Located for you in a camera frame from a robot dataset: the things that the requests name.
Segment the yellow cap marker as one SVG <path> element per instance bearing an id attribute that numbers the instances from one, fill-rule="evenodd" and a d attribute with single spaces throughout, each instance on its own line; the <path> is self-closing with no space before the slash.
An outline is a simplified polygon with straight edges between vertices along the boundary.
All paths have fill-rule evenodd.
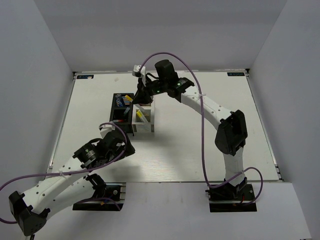
<path id="1" fill-rule="evenodd" d="M 143 123 L 147 123 L 147 122 L 148 122 L 148 120 L 146 119 L 146 117 L 144 116 L 144 114 L 143 114 L 142 112 L 137 111 L 137 112 L 136 112 L 136 115 L 141 119 L 141 121 L 142 121 Z"/>

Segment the blue white glue tube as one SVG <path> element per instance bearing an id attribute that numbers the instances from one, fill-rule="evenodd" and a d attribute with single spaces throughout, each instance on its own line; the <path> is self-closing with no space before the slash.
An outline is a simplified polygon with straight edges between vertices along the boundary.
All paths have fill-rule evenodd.
<path id="1" fill-rule="evenodd" d="M 125 102 L 123 100 L 123 97 L 120 93 L 115 95 L 115 101 L 118 107 L 125 107 Z"/>

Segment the red refill pen pack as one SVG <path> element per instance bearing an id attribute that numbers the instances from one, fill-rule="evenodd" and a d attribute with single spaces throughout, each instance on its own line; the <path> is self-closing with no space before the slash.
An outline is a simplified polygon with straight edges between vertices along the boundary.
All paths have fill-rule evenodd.
<path id="1" fill-rule="evenodd" d="M 116 119 L 116 120 L 113 120 L 114 123 L 124 123 L 125 120 L 123 119 Z"/>

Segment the pale yellow white marker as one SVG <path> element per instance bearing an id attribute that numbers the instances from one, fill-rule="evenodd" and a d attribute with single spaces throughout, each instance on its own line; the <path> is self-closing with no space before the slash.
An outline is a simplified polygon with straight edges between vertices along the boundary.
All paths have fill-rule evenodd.
<path id="1" fill-rule="evenodd" d="M 147 110 L 145 108 L 143 108 L 140 104 L 135 104 L 134 106 L 136 107 L 138 112 L 141 112 L 143 114 L 147 113 Z"/>

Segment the green thin pen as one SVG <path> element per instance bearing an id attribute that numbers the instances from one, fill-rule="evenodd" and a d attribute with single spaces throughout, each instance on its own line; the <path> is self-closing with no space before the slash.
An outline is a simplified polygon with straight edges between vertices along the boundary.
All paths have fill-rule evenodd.
<path id="1" fill-rule="evenodd" d="M 125 121 L 127 121 L 128 118 L 129 118 L 129 112 L 130 112 L 130 107 L 127 107 L 127 108 L 124 110 L 124 112 L 123 112 L 123 119 L 124 119 Z"/>

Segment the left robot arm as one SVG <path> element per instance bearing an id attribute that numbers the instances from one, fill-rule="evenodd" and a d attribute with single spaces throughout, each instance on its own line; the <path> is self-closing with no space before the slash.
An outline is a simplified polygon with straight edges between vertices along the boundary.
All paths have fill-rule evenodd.
<path id="1" fill-rule="evenodd" d="M 112 129 L 76 150 L 57 171 L 34 187 L 8 197 L 10 212 L 24 236 L 32 236 L 61 210 L 82 201 L 118 201 L 118 185 L 108 185 L 95 170 L 135 153 L 128 135 Z"/>

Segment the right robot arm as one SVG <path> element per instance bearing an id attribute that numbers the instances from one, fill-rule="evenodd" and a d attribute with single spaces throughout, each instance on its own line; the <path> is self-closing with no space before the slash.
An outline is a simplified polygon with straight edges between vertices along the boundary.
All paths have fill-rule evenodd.
<path id="1" fill-rule="evenodd" d="M 244 113 L 224 108 L 202 94 L 193 81 L 179 77 L 167 59 L 157 62 L 155 69 L 157 76 L 151 80 L 151 74 L 144 66 L 133 67 L 132 74 L 138 78 L 133 104 L 151 104 L 154 96 L 166 93 L 208 120 L 217 131 L 214 143 L 224 158 L 226 195 L 233 200 L 238 199 L 247 184 L 243 167 L 243 150 L 248 137 Z"/>

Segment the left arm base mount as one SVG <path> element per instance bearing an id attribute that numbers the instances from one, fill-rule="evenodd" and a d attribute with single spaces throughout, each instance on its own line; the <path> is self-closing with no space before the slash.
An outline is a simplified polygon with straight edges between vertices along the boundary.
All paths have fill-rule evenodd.
<path id="1" fill-rule="evenodd" d="M 106 183 L 98 174 L 83 177 L 86 197 L 73 204 L 73 211 L 119 212 L 125 202 L 125 183 Z"/>

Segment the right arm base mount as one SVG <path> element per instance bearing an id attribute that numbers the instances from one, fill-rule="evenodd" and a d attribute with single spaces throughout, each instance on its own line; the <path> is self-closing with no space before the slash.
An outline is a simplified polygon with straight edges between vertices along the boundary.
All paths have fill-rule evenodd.
<path id="1" fill-rule="evenodd" d="M 208 188 L 205 192 L 211 213 L 257 212 L 253 186 L 245 180 L 236 187 L 227 183 L 218 188 Z"/>

